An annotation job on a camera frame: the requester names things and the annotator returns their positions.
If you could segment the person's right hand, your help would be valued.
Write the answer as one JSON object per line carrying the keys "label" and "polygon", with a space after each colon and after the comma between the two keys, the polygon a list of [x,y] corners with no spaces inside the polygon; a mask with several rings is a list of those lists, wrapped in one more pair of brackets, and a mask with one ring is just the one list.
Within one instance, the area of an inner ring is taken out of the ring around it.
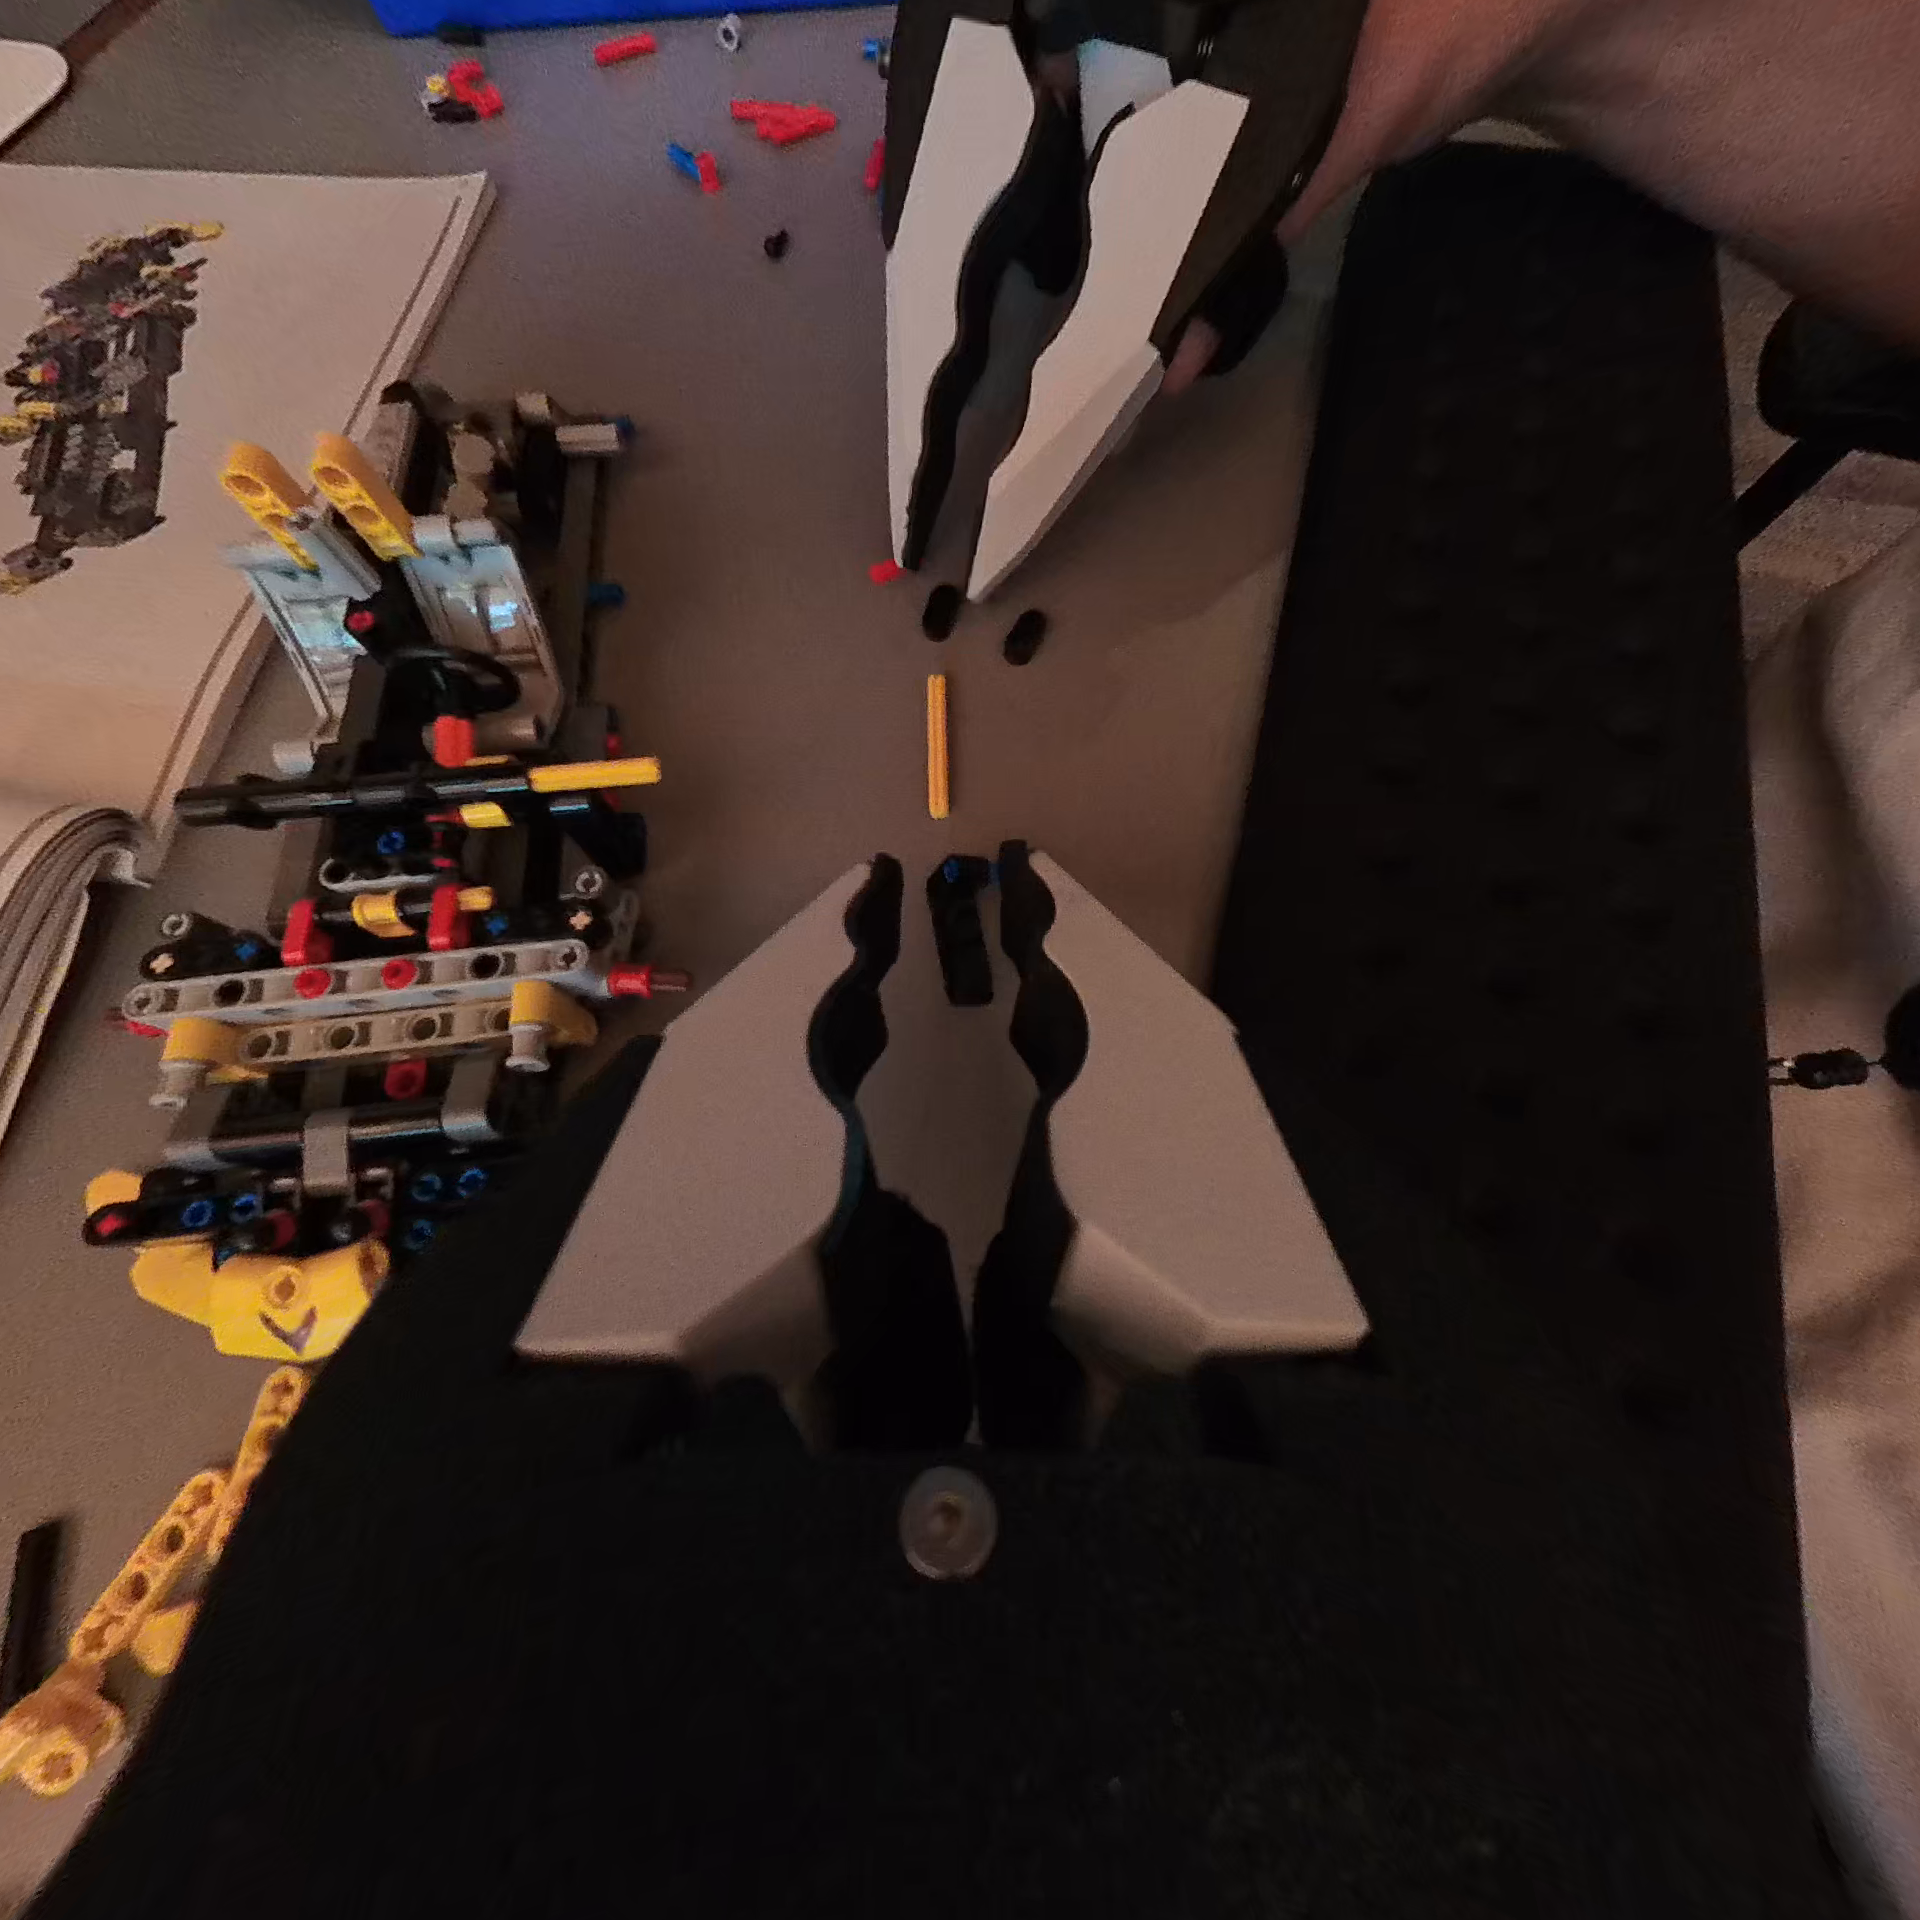
{"label": "person's right hand", "polygon": [[1298,242],[1392,159],[1474,128],[1550,129],[1539,65],[1563,25],[1555,2],[1374,2],[1368,6],[1332,129],[1274,225]]}

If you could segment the blue plastic bin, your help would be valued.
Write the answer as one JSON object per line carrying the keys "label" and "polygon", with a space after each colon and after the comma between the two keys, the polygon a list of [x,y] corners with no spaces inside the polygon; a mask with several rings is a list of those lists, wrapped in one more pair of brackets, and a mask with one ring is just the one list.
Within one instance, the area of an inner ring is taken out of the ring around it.
{"label": "blue plastic bin", "polygon": [[780,15],[876,8],[878,2],[372,2],[382,30],[397,39],[434,39],[443,30],[547,32],[588,25],[680,17]]}

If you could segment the person's right forearm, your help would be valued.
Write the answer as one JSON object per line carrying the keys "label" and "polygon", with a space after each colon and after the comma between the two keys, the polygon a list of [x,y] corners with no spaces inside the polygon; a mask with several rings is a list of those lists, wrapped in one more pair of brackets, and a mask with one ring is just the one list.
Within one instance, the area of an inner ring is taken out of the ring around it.
{"label": "person's right forearm", "polygon": [[1556,5],[1509,102],[1782,287],[1917,343],[1917,5]]}

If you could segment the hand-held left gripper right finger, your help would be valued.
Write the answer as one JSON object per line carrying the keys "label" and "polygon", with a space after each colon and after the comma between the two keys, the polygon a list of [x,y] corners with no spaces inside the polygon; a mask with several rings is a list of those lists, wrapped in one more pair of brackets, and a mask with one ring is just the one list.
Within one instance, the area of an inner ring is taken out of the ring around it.
{"label": "hand-held left gripper right finger", "polygon": [[1034,1082],[997,1233],[997,1439],[1080,1445],[1133,1375],[1355,1353],[1369,1319],[1238,1033],[1052,855],[1001,842]]}

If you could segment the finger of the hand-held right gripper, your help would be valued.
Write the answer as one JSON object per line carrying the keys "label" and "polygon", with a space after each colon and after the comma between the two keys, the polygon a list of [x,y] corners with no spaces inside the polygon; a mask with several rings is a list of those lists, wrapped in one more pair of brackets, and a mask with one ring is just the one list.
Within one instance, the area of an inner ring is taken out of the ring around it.
{"label": "finger of the hand-held right gripper", "polygon": [[1026,559],[1158,393],[1161,309],[1250,106],[1226,87],[1174,79],[1165,54],[1124,41],[1086,39],[1075,62],[1088,143],[1086,261],[984,495],[968,575],[973,602]]}
{"label": "finger of the hand-held right gripper", "polygon": [[886,500],[918,568],[988,365],[1041,105],[1017,10],[901,10],[884,85]]}

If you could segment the white document stand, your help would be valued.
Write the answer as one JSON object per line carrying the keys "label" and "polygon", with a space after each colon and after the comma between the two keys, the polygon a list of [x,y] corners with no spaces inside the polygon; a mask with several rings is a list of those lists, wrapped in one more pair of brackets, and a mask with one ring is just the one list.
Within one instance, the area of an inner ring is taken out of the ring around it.
{"label": "white document stand", "polygon": [[48,112],[68,89],[68,60],[52,42],[8,39],[0,42],[3,149]]}

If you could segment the black lego connector blue pin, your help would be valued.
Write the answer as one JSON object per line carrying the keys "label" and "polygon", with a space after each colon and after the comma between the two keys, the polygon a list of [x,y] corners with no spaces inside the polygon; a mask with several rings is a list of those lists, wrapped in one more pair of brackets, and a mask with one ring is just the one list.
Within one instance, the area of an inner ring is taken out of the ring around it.
{"label": "black lego connector blue pin", "polygon": [[997,884],[997,861],[947,855],[925,878],[928,920],[948,1006],[993,1004],[993,956],[981,897]]}

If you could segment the open instruction booklet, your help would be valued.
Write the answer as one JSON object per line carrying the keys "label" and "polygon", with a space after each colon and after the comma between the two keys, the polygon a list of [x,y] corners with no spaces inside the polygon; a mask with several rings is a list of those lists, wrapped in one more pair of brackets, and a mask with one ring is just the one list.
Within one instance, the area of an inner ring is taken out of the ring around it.
{"label": "open instruction booklet", "polygon": [[246,693],[229,448],[293,469],[363,430],[491,199],[485,174],[5,164],[5,1119],[89,889],[154,870]]}

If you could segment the pile of yellow lego pieces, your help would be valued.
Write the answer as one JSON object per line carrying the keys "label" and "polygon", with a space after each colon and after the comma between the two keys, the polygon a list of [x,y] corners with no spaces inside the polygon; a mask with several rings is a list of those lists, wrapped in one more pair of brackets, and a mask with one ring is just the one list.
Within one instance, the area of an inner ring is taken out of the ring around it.
{"label": "pile of yellow lego pieces", "polygon": [[299,1364],[267,1374],[230,1464],[180,1482],[84,1610],[59,1663],[5,1706],[5,1785],[40,1798],[61,1796],[122,1743],[129,1719],[108,1696],[110,1669],[132,1663],[148,1678],[164,1678],[178,1665],[201,1609],[201,1599],[180,1597],[178,1585],[224,1557],[310,1384],[313,1374]]}

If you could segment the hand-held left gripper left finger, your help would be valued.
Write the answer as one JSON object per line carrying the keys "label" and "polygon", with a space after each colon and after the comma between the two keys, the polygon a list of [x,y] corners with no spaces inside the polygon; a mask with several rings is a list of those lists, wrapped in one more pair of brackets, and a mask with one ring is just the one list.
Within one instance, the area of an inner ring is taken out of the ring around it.
{"label": "hand-held left gripper left finger", "polygon": [[816,1445],[869,1437],[848,1231],[873,1186],[857,1089],[886,1045],[902,870],[870,855],[664,1031],[515,1337],[529,1361],[769,1382]]}

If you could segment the lego car chassis model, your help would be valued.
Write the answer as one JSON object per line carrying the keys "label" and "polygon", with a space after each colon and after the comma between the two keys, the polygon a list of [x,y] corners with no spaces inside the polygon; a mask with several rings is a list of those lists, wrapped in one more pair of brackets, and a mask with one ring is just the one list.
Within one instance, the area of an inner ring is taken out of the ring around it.
{"label": "lego car chassis model", "polygon": [[410,382],[298,486],[235,442],[227,551],[315,708],[267,774],[174,823],[269,837],[257,925],[160,924],[118,1023],[160,1045],[160,1158],[84,1194],[89,1245],[227,1358],[313,1367],[379,1287],[513,1180],[645,958],[641,793],[594,676],[596,562],[634,420],[539,391],[464,412]]}

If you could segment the black office chair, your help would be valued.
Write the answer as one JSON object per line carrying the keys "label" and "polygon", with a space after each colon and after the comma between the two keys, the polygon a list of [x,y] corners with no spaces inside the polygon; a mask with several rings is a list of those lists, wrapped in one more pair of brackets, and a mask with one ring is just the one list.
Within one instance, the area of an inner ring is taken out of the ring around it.
{"label": "black office chair", "polygon": [[1762,423],[1788,440],[1736,500],[1748,545],[1845,460],[1865,453],[1917,463],[1917,356],[1880,336],[1790,302],[1758,370]]}

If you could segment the scatter of red blue pins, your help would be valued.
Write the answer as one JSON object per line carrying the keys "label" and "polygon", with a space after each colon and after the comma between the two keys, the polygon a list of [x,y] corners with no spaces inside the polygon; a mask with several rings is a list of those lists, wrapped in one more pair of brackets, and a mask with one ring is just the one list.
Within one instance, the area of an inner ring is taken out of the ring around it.
{"label": "scatter of red blue pins", "polygon": [[534,156],[605,162],[708,233],[772,262],[809,249],[808,205],[870,220],[893,10],[748,10],[699,5],[646,23],[506,32],[460,15],[424,42],[424,116],[506,128]]}

